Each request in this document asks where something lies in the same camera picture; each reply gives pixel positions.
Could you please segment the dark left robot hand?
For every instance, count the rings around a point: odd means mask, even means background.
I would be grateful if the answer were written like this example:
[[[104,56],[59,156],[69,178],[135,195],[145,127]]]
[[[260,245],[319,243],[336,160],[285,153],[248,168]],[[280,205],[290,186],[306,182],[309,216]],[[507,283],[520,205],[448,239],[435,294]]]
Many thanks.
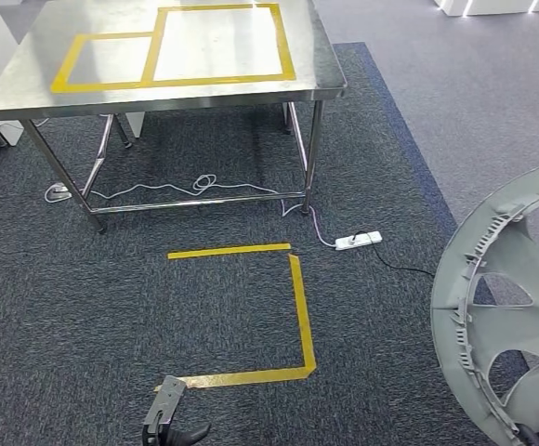
[[[156,428],[155,433],[151,433],[148,431],[148,426],[144,426],[142,432],[142,444],[144,446],[190,446],[205,438],[211,427],[211,423],[207,423],[195,430],[182,431],[171,428],[169,424],[160,424]]]

